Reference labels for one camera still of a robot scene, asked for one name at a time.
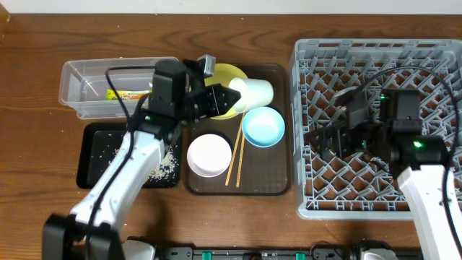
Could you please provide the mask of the green orange snack wrapper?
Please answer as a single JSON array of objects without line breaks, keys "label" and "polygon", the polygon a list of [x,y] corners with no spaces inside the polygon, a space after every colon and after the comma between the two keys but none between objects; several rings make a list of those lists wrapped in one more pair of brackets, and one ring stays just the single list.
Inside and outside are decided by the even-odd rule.
[{"label": "green orange snack wrapper", "polygon": [[119,96],[122,100],[138,100],[151,92],[151,90],[106,90],[105,99],[117,100]]}]

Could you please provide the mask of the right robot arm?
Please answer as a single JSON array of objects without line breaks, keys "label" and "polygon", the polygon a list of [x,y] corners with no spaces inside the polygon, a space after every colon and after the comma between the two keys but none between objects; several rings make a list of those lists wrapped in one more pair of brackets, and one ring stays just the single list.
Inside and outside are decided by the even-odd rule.
[{"label": "right robot arm", "polygon": [[377,120],[369,114],[365,91],[349,90],[336,104],[346,120],[304,135],[316,152],[333,150],[340,158],[355,152],[388,164],[410,212],[425,259],[461,258],[461,209],[454,175],[453,149],[438,135],[423,135],[419,92],[384,89]]}]

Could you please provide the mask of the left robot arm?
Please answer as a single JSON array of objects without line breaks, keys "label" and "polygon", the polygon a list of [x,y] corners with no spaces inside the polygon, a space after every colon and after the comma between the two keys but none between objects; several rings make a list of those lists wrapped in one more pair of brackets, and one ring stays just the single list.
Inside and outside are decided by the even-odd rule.
[{"label": "left robot arm", "polygon": [[151,65],[152,90],[127,113],[126,133],[117,155],[92,190],[69,215],[52,214],[43,226],[43,259],[154,259],[156,248],[120,239],[135,198],[162,162],[183,125],[226,114],[240,99],[237,90],[206,86],[216,59],[162,59]]}]

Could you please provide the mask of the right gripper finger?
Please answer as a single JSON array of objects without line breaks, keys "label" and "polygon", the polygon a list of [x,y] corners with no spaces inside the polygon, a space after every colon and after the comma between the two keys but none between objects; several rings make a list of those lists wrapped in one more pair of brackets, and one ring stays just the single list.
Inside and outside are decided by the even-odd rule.
[{"label": "right gripper finger", "polygon": [[330,151],[333,151],[337,157],[341,157],[340,130],[335,126],[327,126],[315,129],[304,134],[306,141],[314,146],[315,151],[325,160]]},{"label": "right gripper finger", "polygon": [[337,107],[348,106],[356,95],[358,86],[344,88],[334,94],[334,105]]}]

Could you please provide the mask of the white bowl with rice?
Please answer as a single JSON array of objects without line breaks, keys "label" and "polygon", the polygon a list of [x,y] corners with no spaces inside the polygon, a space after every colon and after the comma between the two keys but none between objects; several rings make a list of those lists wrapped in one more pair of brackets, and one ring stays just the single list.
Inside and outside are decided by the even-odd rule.
[{"label": "white bowl with rice", "polygon": [[232,151],[228,142],[217,134],[203,134],[188,147],[189,168],[198,176],[213,178],[228,169]]}]

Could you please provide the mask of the pale green cup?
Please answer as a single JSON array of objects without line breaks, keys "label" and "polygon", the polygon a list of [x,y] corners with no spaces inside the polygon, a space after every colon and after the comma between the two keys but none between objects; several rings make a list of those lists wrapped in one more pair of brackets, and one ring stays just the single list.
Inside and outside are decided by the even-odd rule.
[{"label": "pale green cup", "polygon": [[241,95],[241,98],[232,106],[237,113],[266,106],[274,97],[273,86],[262,79],[234,78],[230,81],[229,88],[237,90]]}]

